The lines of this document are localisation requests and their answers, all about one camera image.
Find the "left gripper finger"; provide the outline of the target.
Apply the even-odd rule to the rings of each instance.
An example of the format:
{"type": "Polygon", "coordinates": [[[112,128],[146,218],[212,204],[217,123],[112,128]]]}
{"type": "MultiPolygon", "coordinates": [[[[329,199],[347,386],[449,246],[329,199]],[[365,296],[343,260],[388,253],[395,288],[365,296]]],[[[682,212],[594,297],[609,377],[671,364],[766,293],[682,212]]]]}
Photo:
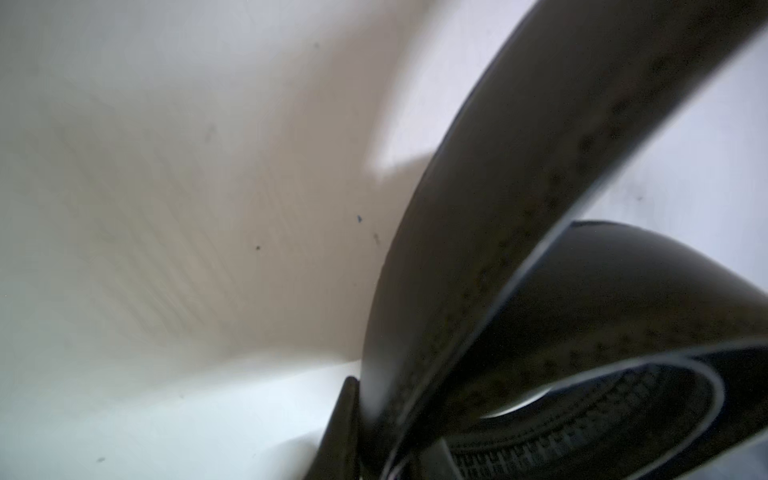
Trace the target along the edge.
{"type": "Polygon", "coordinates": [[[355,480],[360,478],[358,456],[359,380],[348,376],[305,480],[355,480]]]}

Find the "black belt front loop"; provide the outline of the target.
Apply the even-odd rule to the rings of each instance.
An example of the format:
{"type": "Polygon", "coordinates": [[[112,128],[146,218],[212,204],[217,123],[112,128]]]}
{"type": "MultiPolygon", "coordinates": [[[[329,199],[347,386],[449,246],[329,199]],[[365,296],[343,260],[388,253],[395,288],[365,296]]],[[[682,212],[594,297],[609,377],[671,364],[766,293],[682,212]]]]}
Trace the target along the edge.
{"type": "Polygon", "coordinates": [[[426,168],[364,342],[367,479],[677,479],[767,436],[767,296],[579,210],[767,21],[538,1],[426,168]]]}

